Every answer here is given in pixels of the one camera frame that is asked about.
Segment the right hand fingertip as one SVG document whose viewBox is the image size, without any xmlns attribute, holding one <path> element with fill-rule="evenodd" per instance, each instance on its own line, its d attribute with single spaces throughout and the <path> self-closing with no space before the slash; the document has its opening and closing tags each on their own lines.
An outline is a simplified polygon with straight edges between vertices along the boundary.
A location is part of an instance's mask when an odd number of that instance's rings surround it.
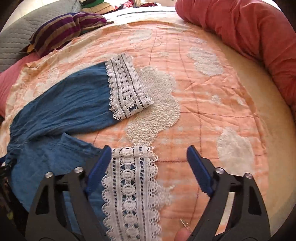
<svg viewBox="0 0 296 241">
<path fill-rule="evenodd" d="M 191 235 L 191 231 L 186 227 L 182 227 L 175 234 L 174 241 L 187 241 L 190 235 Z"/>
</svg>

